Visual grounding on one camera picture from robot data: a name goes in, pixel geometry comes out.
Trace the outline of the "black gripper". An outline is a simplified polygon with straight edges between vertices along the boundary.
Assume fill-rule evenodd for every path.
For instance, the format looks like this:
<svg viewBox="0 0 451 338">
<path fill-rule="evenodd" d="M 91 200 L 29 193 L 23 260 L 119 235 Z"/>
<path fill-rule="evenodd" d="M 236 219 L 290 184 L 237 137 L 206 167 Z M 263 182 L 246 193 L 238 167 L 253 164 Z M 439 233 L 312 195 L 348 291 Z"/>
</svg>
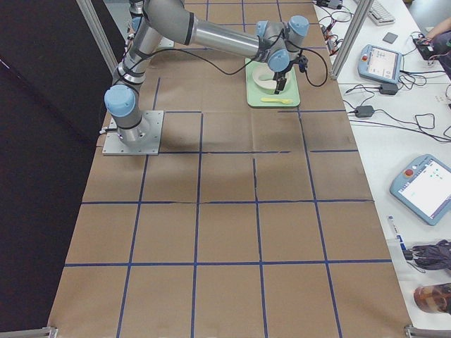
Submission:
<svg viewBox="0 0 451 338">
<path fill-rule="evenodd" d="M 280 94 L 284 89 L 287 79 L 290 75 L 290 68 L 286 68 L 280 72 L 274 72 L 273 80 L 276 81 L 276 88 L 274 94 Z"/>
</svg>

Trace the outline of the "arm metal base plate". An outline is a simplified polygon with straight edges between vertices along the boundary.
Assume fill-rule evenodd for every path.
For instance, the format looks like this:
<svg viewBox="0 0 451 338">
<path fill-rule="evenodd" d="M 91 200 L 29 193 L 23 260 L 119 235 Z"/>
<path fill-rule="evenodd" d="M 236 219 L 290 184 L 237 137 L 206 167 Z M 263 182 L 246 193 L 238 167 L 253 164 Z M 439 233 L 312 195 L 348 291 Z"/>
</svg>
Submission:
<svg viewBox="0 0 451 338">
<path fill-rule="evenodd" d="M 157 49 L 171 49 L 175 46 L 174 41 L 167 39 L 165 37 L 161 38 L 161 41 L 159 42 Z"/>
<path fill-rule="evenodd" d="M 130 130 L 120 129 L 111 118 L 105 127 L 106 138 L 103 155 L 106 156 L 157 156 L 161 144 L 163 111 L 141 111 L 140 124 Z"/>
</svg>

